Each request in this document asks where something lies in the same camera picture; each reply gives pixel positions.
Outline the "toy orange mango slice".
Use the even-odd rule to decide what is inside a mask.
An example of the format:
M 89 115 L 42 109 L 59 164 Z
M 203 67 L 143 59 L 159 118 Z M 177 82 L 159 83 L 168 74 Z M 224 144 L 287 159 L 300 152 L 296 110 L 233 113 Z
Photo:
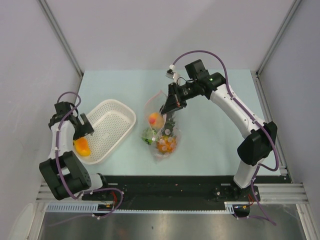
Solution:
M 91 149 L 89 147 L 86 138 L 81 137 L 73 141 L 75 151 L 82 157 L 88 157 L 91 154 Z

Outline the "white perforated plastic basket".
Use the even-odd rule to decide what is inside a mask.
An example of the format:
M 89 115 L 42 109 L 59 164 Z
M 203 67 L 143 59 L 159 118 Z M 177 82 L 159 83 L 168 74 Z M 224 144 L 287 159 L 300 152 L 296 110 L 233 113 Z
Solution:
M 85 166 L 103 163 L 131 133 L 137 120 L 131 108 L 115 99 L 102 101 L 86 117 L 94 132 L 85 136 L 90 155 L 77 155 Z

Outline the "left aluminium frame post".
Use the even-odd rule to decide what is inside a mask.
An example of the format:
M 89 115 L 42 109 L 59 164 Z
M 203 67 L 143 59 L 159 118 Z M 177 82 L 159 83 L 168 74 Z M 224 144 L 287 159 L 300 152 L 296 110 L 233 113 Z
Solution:
M 84 72 L 81 70 L 80 64 L 78 63 L 75 54 L 73 53 L 50 5 L 46 0 L 37 0 L 40 9 L 42 10 L 43 14 L 45 15 L 50 27 L 53 30 L 53 33 L 57 37 L 62 49 L 64 50 L 66 56 L 68 57 L 71 65 L 73 66 L 74 70 L 76 71 L 77 75 L 82 79 L 84 76 Z

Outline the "orange toy pineapple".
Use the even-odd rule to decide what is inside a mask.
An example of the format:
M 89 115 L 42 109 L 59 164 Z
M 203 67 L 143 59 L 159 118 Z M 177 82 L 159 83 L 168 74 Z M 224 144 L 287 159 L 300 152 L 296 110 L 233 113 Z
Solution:
M 169 118 L 156 139 L 156 148 L 162 155 L 170 155 L 177 148 L 177 135 L 175 134 L 176 122 Z

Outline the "clear zip top bag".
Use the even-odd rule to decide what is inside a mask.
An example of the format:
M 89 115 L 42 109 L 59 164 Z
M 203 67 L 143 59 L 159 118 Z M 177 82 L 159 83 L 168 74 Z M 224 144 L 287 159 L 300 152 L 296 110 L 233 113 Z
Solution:
M 180 146 L 181 131 L 176 113 L 162 115 L 161 109 L 167 99 L 163 91 L 152 96 L 143 110 L 141 139 L 156 162 L 169 158 Z

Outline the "right aluminium frame post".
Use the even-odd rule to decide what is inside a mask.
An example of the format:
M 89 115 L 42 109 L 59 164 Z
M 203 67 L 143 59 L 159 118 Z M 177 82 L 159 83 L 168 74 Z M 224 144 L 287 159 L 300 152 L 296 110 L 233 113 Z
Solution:
M 264 68 L 266 67 L 267 63 L 269 62 L 269 60 L 271 59 L 272 55 L 274 54 L 276 48 L 278 47 L 278 45 L 280 44 L 287 28 L 289 27 L 289 25 L 291 24 L 294 16 L 296 15 L 299 7 L 301 6 L 301 4 L 303 3 L 303 0 L 294 0 L 291 4 L 291 6 L 289 7 L 289 10 L 287 11 L 282 23 L 280 24 L 280 27 L 278 28 L 270 46 L 267 49 L 267 52 L 265 53 L 261 63 L 259 64 L 257 70 L 255 71 L 255 74 L 257 76 L 260 76 L 261 73 L 263 72 Z

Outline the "aluminium frame post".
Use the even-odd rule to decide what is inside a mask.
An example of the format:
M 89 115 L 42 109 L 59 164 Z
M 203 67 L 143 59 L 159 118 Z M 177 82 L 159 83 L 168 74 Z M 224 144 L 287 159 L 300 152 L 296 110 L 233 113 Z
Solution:
M 82 79 L 84 76 L 84 72 L 81 70 L 80 64 L 78 63 L 75 54 L 73 53 L 50 5 L 46 0 L 37 0 L 40 9 L 42 10 L 43 14 L 45 15 L 50 27 L 53 30 L 53 33 L 57 37 L 62 49 L 64 50 L 66 56 L 68 57 L 71 65 L 73 66 L 74 70 L 76 71 L 77 75 Z
M 270 46 L 267 49 L 267 52 L 265 53 L 261 63 L 259 64 L 257 70 L 255 71 L 255 74 L 257 76 L 260 76 L 261 73 L 263 72 L 264 68 L 266 67 L 267 63 L 269 62 L 269 60 L 271 59 L 272 55 L 274 54 L 276 48 L 278 47 L 278 45 L 280 44 L 287 28 L 289 27 L 289 25 L 291 24 L 294 16 L 296 15 L 299 7 L 301 6 L 301 4 L 303 3 L 303 0 L 294 0 L 291 4 L 291 6 L 289 7 L 289 10 L 287 11 L 282 23 L 280 24 L 280 27 L 278 28 Z

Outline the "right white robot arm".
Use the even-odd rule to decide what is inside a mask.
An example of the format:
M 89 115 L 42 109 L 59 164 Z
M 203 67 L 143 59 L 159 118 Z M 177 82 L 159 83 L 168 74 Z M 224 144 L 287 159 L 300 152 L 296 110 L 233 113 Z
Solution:
M 168 85 L 167 98 L 160 108 L 160 114 L 169 116 L 185 108 L 187 100 L 204 96 L 229 117 L 244 139 L 237 148 L 240 164 L 233 177 L 236 185 L 230 188 L 231 196 L 242 201 L 249 194 L 248 186 L 255 179 L 258 165 L 273 149 L 277 125 L 255 117 L 254 113 L 237 99 L 226 76 L 219 72 L 210 74 L 200 59 L 186 65 L 185 69 L 189 80 L 180 85 L 180 75 L 175 71 L 175 65 L 169 66 L 166 76 L 173 82 Z

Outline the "toy peach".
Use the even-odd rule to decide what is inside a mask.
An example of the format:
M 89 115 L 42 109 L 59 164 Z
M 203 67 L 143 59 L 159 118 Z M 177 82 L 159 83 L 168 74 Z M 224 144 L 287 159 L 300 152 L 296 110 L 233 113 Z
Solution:
M 157 131 L 160 130 L 165 124 L 165 120 L 159 112 L 151 113 L 147 119 L 149 125 Z

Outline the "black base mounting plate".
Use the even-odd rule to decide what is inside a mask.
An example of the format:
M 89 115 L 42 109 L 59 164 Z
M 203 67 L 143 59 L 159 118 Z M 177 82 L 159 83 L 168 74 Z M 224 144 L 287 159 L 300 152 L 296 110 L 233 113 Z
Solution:
M 258 176 L 253 188 L 240 189 L 231 175 L 226 176 L 124 176 L 103 175 L 103 187 L 117 188 L 86 194 L 84 201 L 122 201 L 125 208 L 166 210 L 209 210 L 225 202 L 247 202 L 257 193 L 262 199 L 264 187 L 280 187 L 288 183 L 279 176 Z

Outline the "green toy watermelon ball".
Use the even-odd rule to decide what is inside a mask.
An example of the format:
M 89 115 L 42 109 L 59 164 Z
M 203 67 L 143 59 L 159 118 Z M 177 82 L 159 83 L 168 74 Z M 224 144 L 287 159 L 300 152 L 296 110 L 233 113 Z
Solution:
M 157 134 L 157 131 L 153 128 L 146 128 L 142 131 L 141 139 L 148 145 L 151 145 L 154 141 L 154 138 Z

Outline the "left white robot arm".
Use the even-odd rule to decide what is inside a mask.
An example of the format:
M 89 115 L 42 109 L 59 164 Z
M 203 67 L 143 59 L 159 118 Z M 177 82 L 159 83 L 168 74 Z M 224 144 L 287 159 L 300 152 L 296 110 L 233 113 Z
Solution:
M 110 196 L 111 188 L 104 184 L 99 173 L 89 174 L 75 153 L 74 141 L 93 134 L 94 129 L 84 113 L 67 101 L 54 105 L 56 113 L 49 121 L 52 145 L 48 160 L 39 164 L 39 170 L 51 193 L 57 200 L 77 193 L 93 191 L 100 200 Z

